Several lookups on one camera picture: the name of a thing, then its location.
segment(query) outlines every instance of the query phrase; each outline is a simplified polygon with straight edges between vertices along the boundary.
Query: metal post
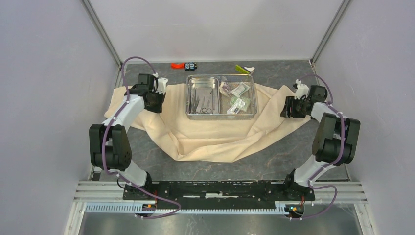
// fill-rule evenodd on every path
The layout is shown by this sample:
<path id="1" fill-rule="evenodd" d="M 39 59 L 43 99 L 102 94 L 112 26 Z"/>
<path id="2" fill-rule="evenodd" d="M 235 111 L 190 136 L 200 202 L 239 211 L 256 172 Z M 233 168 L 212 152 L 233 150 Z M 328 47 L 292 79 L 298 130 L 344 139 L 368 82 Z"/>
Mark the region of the metal post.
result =
<path id="1" fill-rule="evenodd" d="M 325 45 L 330 39 L 331 34 L 333 33 L 334 29 L 337 27 L 337 24 L 339 23 L 340 19 L 342 18 L 344 12 L 346 11 L 351 1 L 352 0 L 343 0 L 342 4 L 340 4 L 340 7 L 337 10 L 333 20 L 331 21 L 330 26 L 328 27 L 326 33 L 324 34 L 322 41 L 320 42 L 319 46 L 317 47 L 316 52 L 314 53 L 313 57 L 310 60 L 311 64 L 314 64 L 318 60 L 319 56 L 322 53 L 322 50 L 324 49 Z"/>
<path id="2" fill-rule="evenodd" d="M 115 63 L 121 68 L 122 61 L 119 57 L 117 51 L 115 50 L 114 45 L 111 43 L 110 38 L 108 37 L 107 32 L 105 31 L 104 27 L 102 26 L 101 21 L 99 20 L 95 10 L 92 7 L 90 0 L 81 0 L 82 4 L 85 7 L 88 15 L 90 16 L 93 24 L 95 25 L 96 30 L 98 31 L 99 35 L 101 35 L 102 40 L 104 41 L 105 45 L 107 46 L 108 50 L 110 51 Z"/>

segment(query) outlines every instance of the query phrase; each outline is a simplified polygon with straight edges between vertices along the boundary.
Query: stainless steel tray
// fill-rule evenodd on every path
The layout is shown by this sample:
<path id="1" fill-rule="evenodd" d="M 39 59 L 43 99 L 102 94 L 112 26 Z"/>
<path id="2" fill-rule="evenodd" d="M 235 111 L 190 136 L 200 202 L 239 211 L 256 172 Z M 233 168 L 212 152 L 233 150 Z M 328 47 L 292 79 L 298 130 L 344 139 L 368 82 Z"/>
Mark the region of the stainless steel tray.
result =
<path id="1" fill-rule="evenodd" d="M 186 114 L 190 119 L 209 119 L 208 116 L 219 114 L 219 80 L 215 77 L 187 78 Z"/>
<path id="2" fill-rule="evenodd" d="M 246 112 L 240 111 L 236 115 L 226 114 L 231 105 L 230 98 L 219 92 L 220 80 L 223 76 L 226 77 L 231 88 L 237 87 L 240 82 L 251 87 L 243 94 L 244 97 L 251 99 Z M 185 113 L 190 120 L 244 120 L 252 119 L 257 113 L 255 85 L 250 75 L 191 75 L 187 77 L 186 84 Z"/>

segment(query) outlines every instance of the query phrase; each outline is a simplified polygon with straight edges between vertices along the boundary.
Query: red object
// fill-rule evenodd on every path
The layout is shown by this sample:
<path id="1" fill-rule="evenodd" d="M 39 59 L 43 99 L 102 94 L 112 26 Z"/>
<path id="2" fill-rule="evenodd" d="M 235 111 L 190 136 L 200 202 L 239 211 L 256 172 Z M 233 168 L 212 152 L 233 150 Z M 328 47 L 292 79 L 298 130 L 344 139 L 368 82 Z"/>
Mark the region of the red object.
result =
<path id="1" fill-rule="evenodd" d="M 184 63 L 171 63 L 171 67 L 174 69 L 183 69 Z"/>

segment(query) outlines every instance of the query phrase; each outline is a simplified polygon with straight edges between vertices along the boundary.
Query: gray floor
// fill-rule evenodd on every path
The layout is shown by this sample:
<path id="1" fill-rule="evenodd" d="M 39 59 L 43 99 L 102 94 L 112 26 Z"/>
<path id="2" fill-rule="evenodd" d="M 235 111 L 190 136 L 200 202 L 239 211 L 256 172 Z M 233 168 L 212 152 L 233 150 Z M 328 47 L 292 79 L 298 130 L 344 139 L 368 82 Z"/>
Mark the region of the gray floor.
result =
<path id="1" fill-rule="evenodd" d="M 160 76 L 169 79 L 168 84 L 185 83 L 191 74 L 236 73 L 235 64 L 255 67 L 254 81 L 258 84 L 290 88 L 305 74 L 313 73 L 308 61 L 251 61 L 251 62 L 200 62 L 196 71 L 172 69 L 170 64 L 154 64 Z M 146 64 L 129 64 L 127 83 L 134 85 L 139 73 L 152 73 Z M 304 81 L 316 84 L 314 78 Z M 297 131 L 268 148 L 234 163 L 211 163 L 202 161 L 177 162 L 164 153 L 146 132 L 130 128 L 128 138 L 133 151 L 133 161 L 148 171 L 153 180 L 283 180 L 292 169 L 301 166 L 311 155 L 311 144 L 318 123 L 310 121 Z M 115 180 L 105 174 L 100 180 Z M 347 179 L 344 166 L 328 171 L 321 179 Z"/>
<path id="2" fill-rule="evenodd" d="M 325 206 L 307 205 L 305 215 Z M 361 235 L 353 205 L 334 205 L 310 220 L 292 221 L 282 215 L 178 214 L 162 219 L 140 220 L 133 214 L 86 213 L 80 235 Z"/>

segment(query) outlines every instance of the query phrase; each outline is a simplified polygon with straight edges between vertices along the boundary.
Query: white wall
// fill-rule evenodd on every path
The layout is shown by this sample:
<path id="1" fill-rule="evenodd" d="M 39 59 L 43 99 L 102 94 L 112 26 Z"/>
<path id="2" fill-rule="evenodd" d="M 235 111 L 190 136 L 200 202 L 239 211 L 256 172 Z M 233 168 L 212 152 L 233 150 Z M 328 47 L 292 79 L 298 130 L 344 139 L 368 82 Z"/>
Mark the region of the white wall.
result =
<path id="1" fill-rule="evenodd" d="M 334 105 L 362 123 L 351 173 L 381 235 L 414 234 L 415 1 L 355 0 L 317 61 Z"/>
<path id="2" fill-rule="evenodd" d="M 342 0 L 91 0 L 121 59 L 310 59 Z"/>
<path id="3" fill-rule="evenodd" d="M 80 1 L 1 1 L 0 32 L 0 234 L 62 234 L 117 67 Z"/>

